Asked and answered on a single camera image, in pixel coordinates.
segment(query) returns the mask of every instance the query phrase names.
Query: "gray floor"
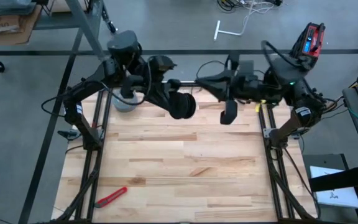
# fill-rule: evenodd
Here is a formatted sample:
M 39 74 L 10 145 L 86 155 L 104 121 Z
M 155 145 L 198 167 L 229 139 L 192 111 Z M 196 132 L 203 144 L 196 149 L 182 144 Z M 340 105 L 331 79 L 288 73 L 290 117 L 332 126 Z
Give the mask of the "gray floor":
M 324 49 L 358 49 L 358 0 L 286 0 L 288 5 L 265 15 L 252 15 L 242 37 L 219 34 L 213 42 L 218 19 L 221 28 L 239 31 L 246 11 L 221 13 L 213 0 L 106 0 L 111 19 L 120 30 L 136 32 L 144 49 L 260 49 L 267 39 L 279 49 L 290 49 L 308 22 L 326 24 Z M 319 5 L 320 11 L 310 13 Z M 35 31 L 25 45 L 0 50 L 70 50 L 76 29 Z M 99 40 L 103 47 L 111 38 L 101 24 Z M 80 50 L 89 50 L 84 38 Z M 255 60 L 255 68 L 265 70 L 261 55 L 243 55 Z M 0 75 L 0 218 L 16 223 L 44 138 L 48 115 L 40 104 L 56 95 L 68 57 L 0 57 L 7 67 Z M 209 60 L 224 60 L 224 55 L 172 55 L 177 68 L 166 78 L 194 80 L 198 67 Z M 92 56 L 77 57 L 70 78 L 76 83 L 98 66 Z M 200 76 L 221 71 L 208 65 Z M 307 76 L 311 86 L 335 98 L 358 76 L 358 55 L 322 55 Z M 68 125 L 60 119 L 58 129 Z M 358 166 L 358 136 L 348 113 L 317 124 L 305 135 L 305 154 L 344 153 L 350 167 Z M 50 218 L 62 171 L 67 143 L 54 135 L 42 175 L 30 222 Z M 323 218 L 356 222 L 351 210 L 323 208 Z

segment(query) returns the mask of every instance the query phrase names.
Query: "wooden tabletop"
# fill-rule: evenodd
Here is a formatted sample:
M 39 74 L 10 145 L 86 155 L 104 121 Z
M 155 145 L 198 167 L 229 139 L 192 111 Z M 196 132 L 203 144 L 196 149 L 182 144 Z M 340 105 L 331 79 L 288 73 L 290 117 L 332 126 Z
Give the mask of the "wooden tabletop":
M 236 120 L 221 125 L 224 103 L 217 103 L 205 90 L 193 96 L 198 106 L 191 119 L 175 120 L 150 103 L 129 113 L 120 113 L 112 105 L 96 200 L 123 186 L 128 191 L 109 205 L 95 208 L 94 222 L 277 220 L 255 104 L 239 105 Z M 83 101 L 88 121 L 95 104 L 96 95 Z M 290 110 L 281 104 L 274 114 L 280 127 Z M 81 140 L 69 147 L 80 144 Z M 298 141 L 289 140 L 288 144 L 306 180 Z M 67 154 L 52 218 L 57 218 L 78 192 L 85 155 L 82 148 Z M 315 216 L 313 199 L 286 155 L 283 160 L 291 191 Z M 283 197 L 281 204 L 287 214 Z

